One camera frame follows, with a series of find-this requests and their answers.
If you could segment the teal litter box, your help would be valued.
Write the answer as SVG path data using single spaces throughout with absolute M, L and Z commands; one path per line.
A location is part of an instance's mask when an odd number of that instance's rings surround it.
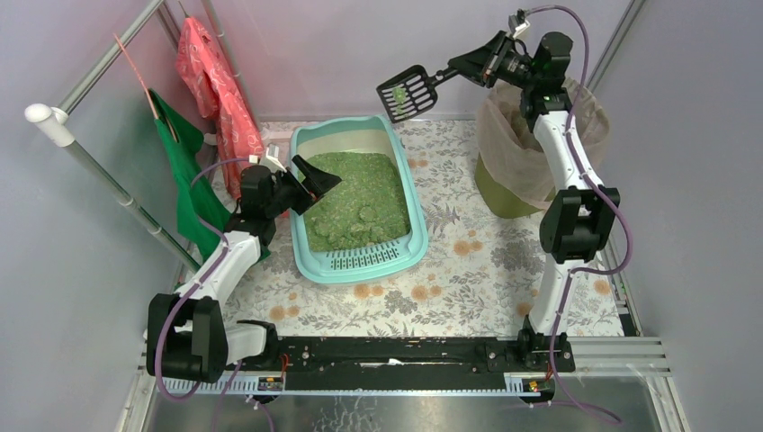
M 424 257 L 428 247 L 424 212 L 404 146 L 384 116 L 336 118 L 299 127 L 291 136 L 290 151 L 305 159 L 335 152 L 386 156 L 397 169 L 410 222 L 408 234 L 378 245 L 317 252 L 310 249 L 304 218 L 291 212 L 293 253 L 304 277 L 325 285 L 365 284 L 405 271 Z

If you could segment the black litter scoop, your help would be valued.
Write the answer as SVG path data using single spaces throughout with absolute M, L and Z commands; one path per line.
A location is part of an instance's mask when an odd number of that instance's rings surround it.
M 376 87 L 391 123 L 400 123 L 431 110 L 437 100 L 439 85 L 458 76 L 453 67 L 429 75 L 422 65 L 413 65 Z

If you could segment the bin with plastic liner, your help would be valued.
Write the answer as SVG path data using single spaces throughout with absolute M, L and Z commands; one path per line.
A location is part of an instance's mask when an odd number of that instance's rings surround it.
M 522 116 L 520 96 L 520 88 L 498 83 L 476 115 L 475 182 L 489 209 L 503 219 L 546 211 L 556 192 L 541 145 Z M 573 111 L 588 160 L 598 168 L 610 132 L 605 109 L 584 87 Z

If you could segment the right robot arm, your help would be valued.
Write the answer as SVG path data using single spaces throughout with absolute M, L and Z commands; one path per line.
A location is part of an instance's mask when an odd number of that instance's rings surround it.
M 578 98 L 564 86 L 571 38 L 549 32 L 533 56 L 521 50 L 523 45 L 499 31 L 485 46 L 452 58 L 448 65 L 474 84 L 492 87 L 504 81 L 520 89 L 521 113 L 551 170 L 556 194 L 539 231 L 547 254 L 542 286 L 513 354 L 518 363 L 538 365 L 564 354 L 574 276 L 606 245 L 620 195 L 597 176 L 576 129 Z

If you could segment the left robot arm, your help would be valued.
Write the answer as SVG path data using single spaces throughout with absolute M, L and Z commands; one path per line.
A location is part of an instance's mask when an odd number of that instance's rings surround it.
M 261 367 L 279 360 L 274 324 L 245 319 L 227 325 L 222 309 L 249 268 L 268 257 L 276 219 L 285 212 L 304 214 L 342 181 L 301 156 L 292 163 L 294 170 L 268 157 L 244 168 L 236 210 L 214 231 L 217 247 L 190 281 L 152 299 L 149 374 L 215 383 L 229 365 L 249 360 Z

